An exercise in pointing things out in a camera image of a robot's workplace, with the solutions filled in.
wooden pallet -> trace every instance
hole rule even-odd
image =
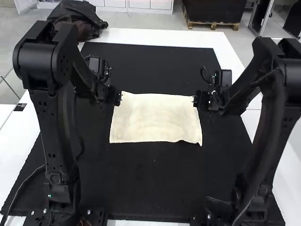
[[[189,19],[189,17],[188,17],[186,8],[185,8],[185,6],[184,6],[183,3],[182,3],[182,10],[183,10],[183,13],[184,13],[184,17],[185,17],[185,20],[186,20],[188,29],[192,29],[192,25],[193,25],[193,24],[209,24],[209,25],[211,25],[211,30],[215,30],[217,25],[228,25],[228,26],[230,25],[230,26],[232,26],[232,29],[233,29],[234,31],[238,31],[239,23],[223,23],[223,22],[201,22],[201,21],[191,21],[191,20]]]

sticker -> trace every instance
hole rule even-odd
[[[14,112],[22,112],[27,104],[18,103],[14,109]]]

white towel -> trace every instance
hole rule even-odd
[[[122,92],[114,108],[110,143],[177,142],[202,146],[202,128],[193,97]]]

cable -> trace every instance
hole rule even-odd
[[[203,69],[207,72],[207,75],[209,77],[209,79],[207,79],[204,74],[203,74]],[[202,78],[205,80],[206,83],[208,83],[210,86],[212,85],[212,83],[210,82],[210,73],[207,70],[207,68],[205,66],[202,66],[201,69],[199,70],[199,73],[201,74]]]
[[[211,196],[208,196],[208,195],[206,196],[206,198],[211,199],[211,200],[213,200],[213,201],[215,201],[215,202],[223,202],[223,203],[225,203],[225,204],[227,204],[227,205],[231,205],[231,204],[232,204],[231,201],[223,201],[223,200],[216,199],[216,198],[211,197]]]
[[[78,126],[77,126],[76,103],[77,103],[77,96],[75,94],[74,102],[73,102],[73,110],[72,110],[72,121],[73,121],[73,124],[75,125],[75,132],[79,139],[79,145],[80,145],[80,153],[77,156],[75,156],[75,160],[78,161],[79,157],[85,152],[85,141],[84,141],[82,134],[79,132]]]
[[[238,214],[238,216],[235,218],[235,220],[233,221],[232,225],[231,226],[234,226],[235,223],[238,221],[238,219],[245,213],[245,211],[249,208],[253,198],[255,197],[255,194],[257,192],[254,193],[254,195],[252,196],[252,198],[250,199],[250,201],[248,202],[248,204],[244,207],[244,209],[240,212],[240,214]]]
[[[29,176],[22,182],[22,184],[19,186],[19,188],[18,188],[18,190],[17,190],[17,192],[16,192],[16,194],[15,194],[15,196],[14,196],[14,198],[13,198],[13,200],[12,200],[12,202],[11,202],[9,208],[8,208],[8,211],[7,211],[6,215],[4,215],[3,218],[2,218],[2,221],[1,221],[1,223],[0,223],[0,226],[4,226],[4,225],[5,225],[6,220],[7,220],[7,218],[8,218],[8,214],[9,214],[9,212],[10,212],[10,209],[11,209],[12,206],[15,204],[15,200],[16,200],[17,196],[19,195],[19,191],[21,190],[22,186],[23,186],[29,179],[31,179],[33,176],[35,176],[36,173],[39,172],[39,170],[43,169],[44,167],[45,167],[45,163],[44,163],[43,165],[41,165],[40,167],[37,167],[37,168],[34,170],[34,172],[32,172],[32,174],[29,175]]]

white cabinet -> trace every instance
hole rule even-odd
[[[151,0],[129,0],[130,8],[151,8]]]
[[[151,9],[172,9],[172,0],[150,0]]]
[[[37,0],[15,0],[15,5],[19,14],[36,4]]]
[[[126,8],[126,0],[104,0],[105,7]]]
[[[135,13],[172,14],[174,0],[87,0],[96,6],[96,11],[118,11]],[[54,9],[56,2],[43,2],[39,0],[14,0],[18,13],[38,5],[38,8]]]
[[[104,6],[104,0],[88,0],[94,6]]]

